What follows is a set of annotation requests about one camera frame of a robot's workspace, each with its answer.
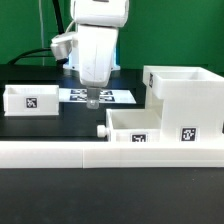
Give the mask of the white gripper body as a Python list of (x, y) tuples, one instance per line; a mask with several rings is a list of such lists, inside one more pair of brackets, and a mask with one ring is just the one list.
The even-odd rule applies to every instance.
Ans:
[(81, 84), (100, 88), (108, 84), (117, 37), (117, 28), (79, 25), (77, 32), (55, 36), (51, 49), (56, 60), (75, 53)]

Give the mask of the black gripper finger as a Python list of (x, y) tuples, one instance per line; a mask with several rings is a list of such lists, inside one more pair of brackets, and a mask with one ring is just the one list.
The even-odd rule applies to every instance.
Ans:
[(87, 89), (87, 107), (89, 109), (98, 109), (99, 108), (99, 88), (88, 88)]

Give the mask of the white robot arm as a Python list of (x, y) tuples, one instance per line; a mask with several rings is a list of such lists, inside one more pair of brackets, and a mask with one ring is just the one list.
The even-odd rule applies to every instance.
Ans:
[(89, 109), (99, 108), (100, 90), (117, 69), (116, 43), (128, 12), (129, 0), (71, 0), (72, 22), (52, 39), (55, 59), (71, 59), (70, 69), (79, 72), (80, 83), (87, 87)]

